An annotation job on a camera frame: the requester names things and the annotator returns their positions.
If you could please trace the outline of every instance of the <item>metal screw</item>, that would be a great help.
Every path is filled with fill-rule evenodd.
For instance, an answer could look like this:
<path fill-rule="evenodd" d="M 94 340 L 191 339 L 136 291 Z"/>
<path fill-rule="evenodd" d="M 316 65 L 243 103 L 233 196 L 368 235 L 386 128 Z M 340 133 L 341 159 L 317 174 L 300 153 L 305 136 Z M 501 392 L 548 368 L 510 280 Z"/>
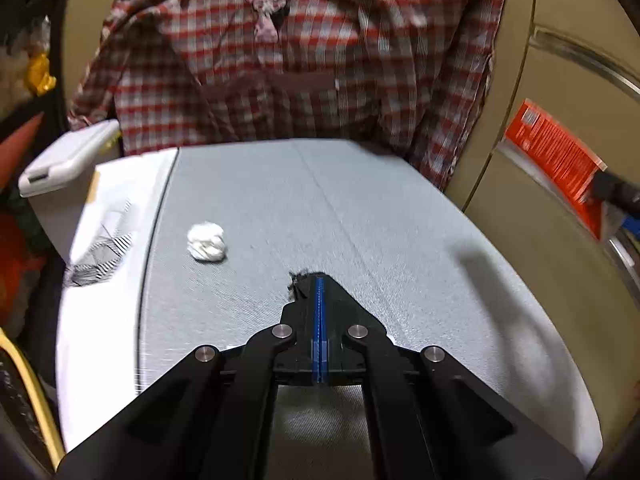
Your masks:
<path fill-rule="evenodd" d="M 216 355 L 216 349 L 213 346 L 201 346 L 196 350 L 196 359 L 206 363 L 211 361 Z"/>
<path fill-rule="evenodd" d="M 439 363 L 444 359 L 444 350 L 439 346 L 427 346 L 424 356 L 432 363 Z"/>
<path fill-rule="evenodd" d="M 289 325 L 280 324 L 271 329 L 271 333 L 278 339 L 284 339 L 293 334 L 293 329 Z"/>
<path fill-rule="evenodd" d="M 367 334 L 369 333 L 369 330 L 367 330 L 366 326 L 362 326 L 362 325 L 351 325 L 349 327 L 349 329 L 347 330 L 347 333 L 351 336 L 354 337 L 356 339 L 362 339 L 363 337 L 366 337 Z"/>

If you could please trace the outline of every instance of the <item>yellow cable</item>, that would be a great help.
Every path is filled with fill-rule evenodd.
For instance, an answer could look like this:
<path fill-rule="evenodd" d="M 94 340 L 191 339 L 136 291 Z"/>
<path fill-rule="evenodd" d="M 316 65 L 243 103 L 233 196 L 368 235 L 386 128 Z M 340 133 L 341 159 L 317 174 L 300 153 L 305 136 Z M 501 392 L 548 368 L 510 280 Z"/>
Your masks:
<path fill-rule="evenodd" d="M 14 362 L 15 367 L 20 374 L 20 378 L 24 383 L 24 387 L 27 390 L 29 400 L 33 406 L 33 411 L 36 414 L 40 431 L 44 438 L 44 444 L 49 452 L 53 469 L 58 469 L 58 464 L 65 455 L 65 449 L 62 446 L 62 440 L 58 433 L 58 428 L 51 415 L 51 410 L 47 404 L 47 399 L 44 396 L 40 381 L 33 373 L 31 366 L 24 358 L 22 352 L 20 352 L 15 345 L 9 341 L 9 338 L 4 334 L 2 328 L 0 328 L 0 348 L 9 354 L 9 357 Z"/>

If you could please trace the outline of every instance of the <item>gray tabletop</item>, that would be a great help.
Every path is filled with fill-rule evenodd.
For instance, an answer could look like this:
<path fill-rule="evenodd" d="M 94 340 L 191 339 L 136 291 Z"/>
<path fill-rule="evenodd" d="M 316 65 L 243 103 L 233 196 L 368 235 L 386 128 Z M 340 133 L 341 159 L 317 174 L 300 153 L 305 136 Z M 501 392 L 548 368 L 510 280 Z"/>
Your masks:
<path fill-rule="evenodd" d="M 186 249 L 225 230 L 228 258 Z M 332 275 L 396 344 L 446 348 L 571 449 L 601 447 L 584 382 L 542 307 L 482 233 L 403 160 L 346 140 L 183 148 L 158 216 L 140 317 L 140 385 L 200 344 L 276 323 L 289 272 Z M 278 392 L 268 477 L 372 478 L 358 388 Z"/>

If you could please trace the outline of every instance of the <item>red cloth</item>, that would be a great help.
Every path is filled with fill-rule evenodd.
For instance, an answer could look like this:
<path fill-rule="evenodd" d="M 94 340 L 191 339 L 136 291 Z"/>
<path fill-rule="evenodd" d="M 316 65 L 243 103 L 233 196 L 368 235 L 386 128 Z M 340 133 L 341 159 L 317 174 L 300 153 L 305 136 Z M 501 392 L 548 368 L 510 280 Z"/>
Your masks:
<path fill-rule="evenodd" d="M 115 0 L 70 120 L 100 121 L 113 102 L 127 154 L 375 140 L 443 189 L 482 105 L 503 3 L 290 0 L 269 44 L 247 0 Z"/>

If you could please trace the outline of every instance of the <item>crumpled white tissue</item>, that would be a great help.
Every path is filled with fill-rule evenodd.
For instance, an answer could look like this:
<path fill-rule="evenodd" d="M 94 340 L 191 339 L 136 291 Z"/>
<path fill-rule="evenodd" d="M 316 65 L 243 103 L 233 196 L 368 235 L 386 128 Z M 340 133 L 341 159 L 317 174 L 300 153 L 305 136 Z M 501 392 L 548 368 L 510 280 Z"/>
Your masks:
<path fill-rule="evenodd" d="M 226 255 L 224 231 L 218 224 L 196 224 L 187 233 L 187 246 L 191 256 L 204 262 L 219 262 Z"/>

